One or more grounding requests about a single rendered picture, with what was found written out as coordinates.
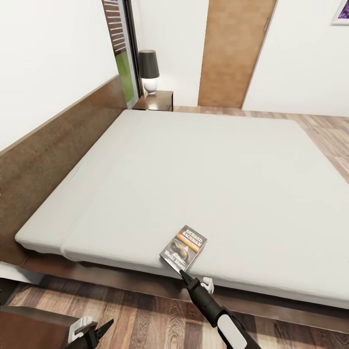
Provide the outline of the hardback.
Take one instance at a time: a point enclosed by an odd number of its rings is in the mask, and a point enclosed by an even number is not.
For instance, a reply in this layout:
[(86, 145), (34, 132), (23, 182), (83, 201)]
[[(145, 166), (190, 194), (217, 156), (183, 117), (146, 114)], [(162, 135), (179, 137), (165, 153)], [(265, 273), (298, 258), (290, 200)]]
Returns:
[(207, 239), (185, 225), (159, 254), (181, 277), (201, 252)]

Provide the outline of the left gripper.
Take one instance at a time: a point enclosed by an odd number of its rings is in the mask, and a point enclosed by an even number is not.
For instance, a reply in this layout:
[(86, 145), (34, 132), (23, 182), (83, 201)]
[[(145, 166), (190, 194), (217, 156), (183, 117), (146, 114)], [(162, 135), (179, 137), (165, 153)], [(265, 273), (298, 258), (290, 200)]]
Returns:
[(99, 344), (99, 340), (108, 331), (114, 320), (111, 319), (109, 322), (98, 328), (95, 332), (93, 329), (85, 333), (83, 336), (78, 337), (65, 349), (95, 349)]

